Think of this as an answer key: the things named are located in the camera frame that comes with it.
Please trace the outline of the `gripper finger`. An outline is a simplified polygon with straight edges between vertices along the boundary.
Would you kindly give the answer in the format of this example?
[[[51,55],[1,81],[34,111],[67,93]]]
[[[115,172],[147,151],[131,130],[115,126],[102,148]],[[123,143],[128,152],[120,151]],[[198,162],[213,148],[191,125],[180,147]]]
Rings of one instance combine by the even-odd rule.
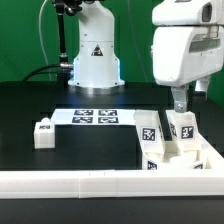
[[[178,113],[185,113],[188,106],[188,85],[172,87],[171,92],[174,99],[174,110]]]
[[[210,85],[210,81],[211,81],[211,76],[210,75],[198,79],[196,81],[194,94],[197,97],[207,98],[207,92],[208,92],[208,88],[209,88],[209,85]]]

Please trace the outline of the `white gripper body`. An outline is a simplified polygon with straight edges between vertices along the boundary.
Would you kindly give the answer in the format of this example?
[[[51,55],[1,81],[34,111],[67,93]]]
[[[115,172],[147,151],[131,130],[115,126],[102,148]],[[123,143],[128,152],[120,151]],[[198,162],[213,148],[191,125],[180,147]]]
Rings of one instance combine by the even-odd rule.
[[[153,9],[153,74],[178,87],[224,66],[224,0],[164,0]]]

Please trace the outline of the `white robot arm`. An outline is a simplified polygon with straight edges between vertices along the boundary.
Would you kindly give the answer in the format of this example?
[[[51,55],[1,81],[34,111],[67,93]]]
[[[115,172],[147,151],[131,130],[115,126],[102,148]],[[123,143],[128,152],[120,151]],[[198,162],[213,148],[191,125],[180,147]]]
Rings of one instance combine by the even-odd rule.
[[[68,85],[108,92],[124,85],[114,52],[115,19],[103,0],[52,0],[59,24],[60,64],[72,71]],[[79,19],[79,53],[68,62],[63,15]],[[224,66],[224,0],[164,0],[152,11],[157,26],[151,54],[159,85],[172,89],[174,110],[187,111],[188,85],[205,93],[210,76]]]

